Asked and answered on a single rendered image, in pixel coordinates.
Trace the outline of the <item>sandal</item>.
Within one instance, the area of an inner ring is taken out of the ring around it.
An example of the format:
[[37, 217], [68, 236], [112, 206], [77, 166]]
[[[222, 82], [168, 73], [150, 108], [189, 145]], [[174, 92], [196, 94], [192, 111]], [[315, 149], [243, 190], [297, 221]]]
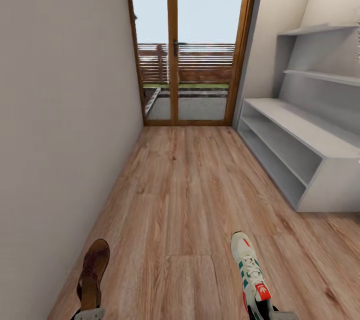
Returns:
[[83, 270], [77, 284], [77, 295], [81, 306], [79, 311], [98, 308], [102, 302], [100, 289], [103, 274], [110, 259], [110, 246], [102, 238], [97, 239], [85, 254]]

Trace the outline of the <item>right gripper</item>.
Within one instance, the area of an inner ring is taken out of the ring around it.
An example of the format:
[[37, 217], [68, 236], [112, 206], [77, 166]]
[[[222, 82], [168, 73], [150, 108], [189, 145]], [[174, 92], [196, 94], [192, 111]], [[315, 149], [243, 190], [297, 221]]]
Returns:
[[[273, 311], [278, 311], [278, 309], [274, 305], [272, 306], [272, 309], [273, 309]], [[256, 320], [250, 306], [248, 306], [248, 314], [249, 314], [250, 320]]]

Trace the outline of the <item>gym shoe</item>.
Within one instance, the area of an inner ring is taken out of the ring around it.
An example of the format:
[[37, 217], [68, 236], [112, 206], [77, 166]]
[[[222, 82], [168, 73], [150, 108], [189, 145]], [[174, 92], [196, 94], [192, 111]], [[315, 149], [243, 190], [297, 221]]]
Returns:
[[246, 310], [250, 306], [255, 320], [271, 320], [269, 312], [273, 311], [272, 295], [262, 274], [255, 248], [242, 231], [237, 231], [231, 237], [231, 252], [240, 268]]

